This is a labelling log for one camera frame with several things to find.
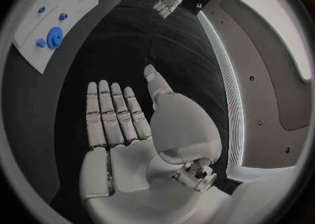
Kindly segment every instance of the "black cloth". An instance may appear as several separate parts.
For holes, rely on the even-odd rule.
[[[122,88],[132,87],[150,121],[152,101],[143,77],[147,64],[154,65],[175,92],[201,105],[216,124],[222,154],[213,169],[218,175],[216,185],[223,190],[226,186],[228,112],[215,54],[192,12],[178,7],[162,19],[152,9],[156,2],[122,0],[90,34],[62,88],[55,127],[61,189],[52,206],[75,223],[78,219],[87,221],[79,205],[78,189],[80,167],[88,151],[87,85],[106,79]]]

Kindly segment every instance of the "black fabric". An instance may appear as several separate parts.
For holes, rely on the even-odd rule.
[[[122,0],[81,47],[65,80],[56,117],[56,161],[61,189],[52,206],[70,221],[85,220],[79,201],[79,171],[88,151],[85,123],[89,82],[106,79],[131,86],[147,117],[153,109],[143,70],[153,64],[175,92],[200,104],[218,127],[222,154],[213,166],[217,186],[226,186],[228,113],[219,66],[197,17],[184,8],[162,19],[158,0]]]

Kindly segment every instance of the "white panel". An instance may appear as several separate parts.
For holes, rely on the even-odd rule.
[[[14,44],[25,59],[40,73],[43,73],[54,49],[39,48],[36,40],[46,40],[49,30],[60,27],[64,37],[72,27],[98,5],[99,0],[34,0],[14,36]],[[38,10],[45,7],[43,13]],[[66,13],[68,18],[60,21],[59,15]]]
[[[303,79],[312,77],[310,63],[303,40],[294,22],[277,0],[241,0],[262,16],[282,38],[291,52]]]

